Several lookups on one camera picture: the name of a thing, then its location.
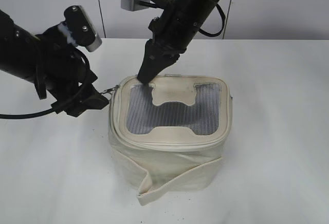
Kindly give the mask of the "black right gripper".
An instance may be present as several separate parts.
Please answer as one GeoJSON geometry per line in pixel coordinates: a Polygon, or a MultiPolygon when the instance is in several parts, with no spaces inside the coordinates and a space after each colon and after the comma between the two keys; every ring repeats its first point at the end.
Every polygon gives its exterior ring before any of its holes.
{"type": "Polygon", "coordinates": [[[137,79],[150,83],[160,72],[176,63],[216,7],[216,0],[151,0],[163,10],[149,24],[152,38],[145,44],[137,79]]]}

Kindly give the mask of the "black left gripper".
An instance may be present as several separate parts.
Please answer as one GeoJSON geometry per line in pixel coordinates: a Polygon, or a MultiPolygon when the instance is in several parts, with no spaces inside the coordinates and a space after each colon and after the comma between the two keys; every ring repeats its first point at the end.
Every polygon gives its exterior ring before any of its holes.
{"type": "Polygon", "coordinates": [[[98,79],[96,74],[83,62],[85,54],[77,47],[68,44],[57,26],[37,34],[44,59],[46,88],[57,100],[67,100],[86,86],[67,107],[67,115],[78,117],[86,110],[101,110],[109,100],[93,86],[98,79]]]}

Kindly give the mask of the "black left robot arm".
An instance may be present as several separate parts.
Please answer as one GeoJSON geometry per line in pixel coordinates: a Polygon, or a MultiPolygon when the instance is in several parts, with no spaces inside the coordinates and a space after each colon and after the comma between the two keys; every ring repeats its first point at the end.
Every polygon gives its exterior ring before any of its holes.
{"type": "Polygon", "coordinates": [[[65,9],[64,21],[41,34],[31,34],[1,12],[1,71],[34,85],[39,99],[55,98],[51,108],[24,115],[2,114],[21,120],[65,112],[78,117],[86,110],[101,110],[109,100],[93,86],[97,76],[78,47],[94,52],[101,44],[93,23],[79,5],[65,9]]]}

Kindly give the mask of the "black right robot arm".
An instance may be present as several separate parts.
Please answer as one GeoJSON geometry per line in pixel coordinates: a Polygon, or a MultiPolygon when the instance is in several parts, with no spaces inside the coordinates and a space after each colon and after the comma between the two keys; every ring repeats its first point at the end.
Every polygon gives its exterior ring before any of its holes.
{"type": "Polygon", "coordinates": [[[220,0],[151,0],[163,10],[149,24],[152,38],[145,52],[137,79],[150,83],[162,70],[173,65],[200,31],[220,0]]]}

